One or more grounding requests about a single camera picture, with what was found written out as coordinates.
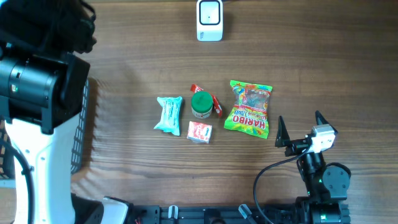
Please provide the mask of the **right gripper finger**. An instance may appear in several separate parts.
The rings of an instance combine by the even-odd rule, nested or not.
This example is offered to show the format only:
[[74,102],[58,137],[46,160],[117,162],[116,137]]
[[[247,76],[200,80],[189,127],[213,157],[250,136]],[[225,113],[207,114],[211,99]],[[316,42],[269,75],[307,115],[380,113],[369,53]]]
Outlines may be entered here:
[[287,147],[290,145],[290,136],[287,132],[285,122],[282,116],[278,117],[278,130],[275,139],[275,147]]
[[338,131],[324,118],[321,112],[315,112],[315,120],[317,125],[315,126],[315,133],[316,134],[325,134],[325,133],[333,133],[338,134]]

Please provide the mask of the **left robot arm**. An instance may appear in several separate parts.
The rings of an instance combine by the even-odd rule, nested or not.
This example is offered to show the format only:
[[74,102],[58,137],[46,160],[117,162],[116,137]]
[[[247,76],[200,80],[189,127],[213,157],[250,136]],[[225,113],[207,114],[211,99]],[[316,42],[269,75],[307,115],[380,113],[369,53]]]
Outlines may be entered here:
[[1,2],[1,117],[13,156],[16,223],[126,223],[128,203],[71,191],[95,10],[85,1]]

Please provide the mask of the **green lid jar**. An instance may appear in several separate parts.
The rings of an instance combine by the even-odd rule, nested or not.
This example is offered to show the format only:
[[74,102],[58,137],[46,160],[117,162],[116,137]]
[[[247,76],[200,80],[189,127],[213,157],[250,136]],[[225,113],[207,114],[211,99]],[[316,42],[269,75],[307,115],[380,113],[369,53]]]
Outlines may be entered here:
[[191,100],[192,113],[196,118],[205,119],[210,116],[213,109],[212,96],[206,91],[193,94]]

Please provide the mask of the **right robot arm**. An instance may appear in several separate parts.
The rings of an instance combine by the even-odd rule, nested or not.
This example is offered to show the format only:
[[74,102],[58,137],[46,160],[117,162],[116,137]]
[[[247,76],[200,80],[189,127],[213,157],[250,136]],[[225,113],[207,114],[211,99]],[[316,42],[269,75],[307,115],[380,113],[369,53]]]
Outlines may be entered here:
[[306,197],[297,197],[293,223],[349,223],[349,210],[342,202],[348,198],[351,171],[338,162],[327,164],[323,152],[334,146],[338,131],[315,112],[316,125],[302,139],[291,140],[283,117],[278,118],[276,147],[293,157],[307,190]]

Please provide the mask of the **red candy bar wrapper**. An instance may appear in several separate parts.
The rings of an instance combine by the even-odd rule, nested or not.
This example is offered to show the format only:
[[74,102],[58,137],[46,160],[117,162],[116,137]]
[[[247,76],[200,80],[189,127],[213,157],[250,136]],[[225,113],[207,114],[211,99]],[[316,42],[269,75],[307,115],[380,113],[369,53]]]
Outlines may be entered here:
[[[192,84],[190,90],[191,90],[192,92],[194,92],[194,93],[196,93],[196,92],[198,92],[198,91],[205,91],[204,89],[202,89],[201,87],[199,87],[199,86],[196,85],[196,84]],[[212,109],[212,111],[215,111],[216,114],[218,115],[218,117],[221,118],[222,115],[223,115],[223,110],[222,110],[222,108],[221,108],[221,104],[220,104],[220,102],[218,101],[218,99],[217,99],[217,97],[216,97],[215,95],[213,95],[213,94],[211,94],[211,93],[210,93],[210,95],[212,96],[212,99],[213,99],[213,109]]]

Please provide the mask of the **teal tissue wipes pack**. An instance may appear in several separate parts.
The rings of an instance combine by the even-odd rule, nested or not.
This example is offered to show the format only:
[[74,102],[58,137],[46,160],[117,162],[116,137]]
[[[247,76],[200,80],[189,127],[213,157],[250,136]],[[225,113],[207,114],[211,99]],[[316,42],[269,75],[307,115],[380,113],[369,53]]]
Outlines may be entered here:
[[162,107],[160,121],[154,129],[162,130],[165,133],[172,133],[174,136],[180,136],[180,108],[183,98],[178,97],[158,97],[157,102]]

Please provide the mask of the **small red white carton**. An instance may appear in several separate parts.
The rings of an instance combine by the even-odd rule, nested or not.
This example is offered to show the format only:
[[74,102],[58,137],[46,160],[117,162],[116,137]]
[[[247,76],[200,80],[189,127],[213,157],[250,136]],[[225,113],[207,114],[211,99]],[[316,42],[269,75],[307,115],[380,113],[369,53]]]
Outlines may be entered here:
[[212,129],[212,125],[191,121],[188,125],[187,139],[208,144],[211,139]]

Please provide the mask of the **green Haribo gummy bag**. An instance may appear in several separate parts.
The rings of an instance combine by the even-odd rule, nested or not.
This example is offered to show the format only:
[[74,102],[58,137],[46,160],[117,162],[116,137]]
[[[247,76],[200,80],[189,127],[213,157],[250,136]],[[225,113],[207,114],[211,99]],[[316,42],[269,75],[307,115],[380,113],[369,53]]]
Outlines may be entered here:
[[272,86],[231,80],[235,102],[224,128],[267,139],[268,106]]

